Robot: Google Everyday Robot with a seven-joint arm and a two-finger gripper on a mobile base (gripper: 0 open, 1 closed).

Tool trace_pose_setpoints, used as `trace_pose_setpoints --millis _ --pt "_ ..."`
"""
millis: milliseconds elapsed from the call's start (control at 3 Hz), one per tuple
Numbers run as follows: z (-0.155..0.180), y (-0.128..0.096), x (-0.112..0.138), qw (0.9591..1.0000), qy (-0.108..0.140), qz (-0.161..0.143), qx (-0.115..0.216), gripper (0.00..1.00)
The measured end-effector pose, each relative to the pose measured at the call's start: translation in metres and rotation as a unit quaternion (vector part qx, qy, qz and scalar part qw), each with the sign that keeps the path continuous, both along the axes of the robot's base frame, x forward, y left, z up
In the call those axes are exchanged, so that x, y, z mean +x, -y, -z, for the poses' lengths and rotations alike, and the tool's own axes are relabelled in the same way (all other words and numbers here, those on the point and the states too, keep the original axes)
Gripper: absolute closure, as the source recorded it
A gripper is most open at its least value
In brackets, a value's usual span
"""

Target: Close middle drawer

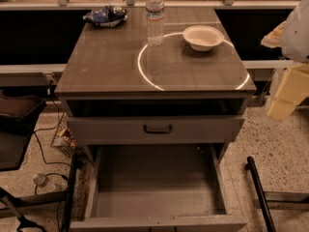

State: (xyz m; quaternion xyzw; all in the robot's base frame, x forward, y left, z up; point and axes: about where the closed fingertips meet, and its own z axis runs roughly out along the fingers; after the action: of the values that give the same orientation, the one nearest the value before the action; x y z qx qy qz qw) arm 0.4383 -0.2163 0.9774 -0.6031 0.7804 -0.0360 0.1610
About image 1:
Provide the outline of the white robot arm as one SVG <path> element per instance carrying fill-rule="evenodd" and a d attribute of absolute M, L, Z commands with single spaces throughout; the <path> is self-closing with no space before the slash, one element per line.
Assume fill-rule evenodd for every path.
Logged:
<path fill-rule="evenodd" d="M 309 0 L 301 0 L 287 17 L 281 51 L 295 62 L 309 62 Z"/>

